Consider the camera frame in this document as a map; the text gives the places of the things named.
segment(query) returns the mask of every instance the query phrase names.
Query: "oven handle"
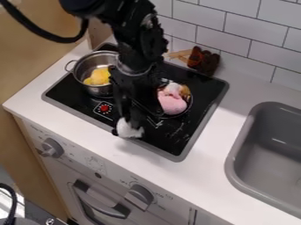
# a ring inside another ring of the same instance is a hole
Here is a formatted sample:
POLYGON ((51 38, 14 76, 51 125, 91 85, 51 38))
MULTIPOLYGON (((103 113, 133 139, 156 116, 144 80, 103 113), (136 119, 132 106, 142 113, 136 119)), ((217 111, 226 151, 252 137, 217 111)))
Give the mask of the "oven handle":
POLYGON ((73 185, 73 190, 77 194, 78 198, 82 200, 86 205, 92 207, 93 209, 97 210, 98 212, 108 215, 113 218, 118 219, 127 219, 128 215, 130 214, 130 210, 123 206, 120 203, 117 203, 114 207, 108 207, 105 204, 99 202, 89 194, 87 194, 90 186, 86 183, 77 180, 76 183, 73 185))

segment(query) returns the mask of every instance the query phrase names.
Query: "control knob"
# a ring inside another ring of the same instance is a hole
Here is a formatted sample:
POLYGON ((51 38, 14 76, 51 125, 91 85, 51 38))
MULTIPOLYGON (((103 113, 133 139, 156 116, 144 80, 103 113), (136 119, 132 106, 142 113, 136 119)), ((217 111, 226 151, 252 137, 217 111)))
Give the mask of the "control knob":
POLYGON ((64 152, 62 146, 52 138, 47 138, 42 143, 42 148, 43 150, 39 151, 39 154, 43 157, 59 158, 64 152))
POLYGON ((132 203, 134 206, 146 211, 154 200, 152 193, 141 185, 133 185, 124 199, 132 203))

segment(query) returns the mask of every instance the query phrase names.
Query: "pink food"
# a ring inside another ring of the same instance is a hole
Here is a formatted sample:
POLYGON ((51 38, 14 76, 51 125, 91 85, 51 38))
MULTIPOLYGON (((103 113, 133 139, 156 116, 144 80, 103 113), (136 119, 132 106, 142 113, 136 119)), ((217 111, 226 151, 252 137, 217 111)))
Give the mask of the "pink food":
POLYGON ((187 109, 187 102, 179 95, 170 95, 164 91, 159 91, 158 100, 167 115, 177 115, 187 109))

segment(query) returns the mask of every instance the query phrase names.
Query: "toy stove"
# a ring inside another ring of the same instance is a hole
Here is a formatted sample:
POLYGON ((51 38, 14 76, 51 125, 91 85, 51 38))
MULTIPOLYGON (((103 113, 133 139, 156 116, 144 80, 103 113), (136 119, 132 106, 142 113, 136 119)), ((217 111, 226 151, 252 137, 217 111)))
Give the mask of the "toy stove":
MULTIPOLYGON (((117 51, 116 46, 105 44, 98 50, 117 51)), ((189 87, 192 100, 188 110, 178 116, 154 118, 148 116, 141 139, 128 139, 174 162, 182 161, 216 110, 228 90, 224 81, 203 76, 190 69, 169 63, 162 67, 162 78, 189 87)), ((119 114, 113 98, 94 98, 82 90, 71 73, 48 89, 42 97, 52 105, 111 132, 119 114)))

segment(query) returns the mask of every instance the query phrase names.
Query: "gray sink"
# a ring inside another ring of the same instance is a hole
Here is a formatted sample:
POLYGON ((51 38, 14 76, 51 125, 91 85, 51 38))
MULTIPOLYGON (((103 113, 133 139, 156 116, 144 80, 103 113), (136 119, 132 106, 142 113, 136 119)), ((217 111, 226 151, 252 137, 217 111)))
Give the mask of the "gray sink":
POLYGON ((241 192, 301 219, 301 110, 272 102, 254 107, 225 173, 241 192))

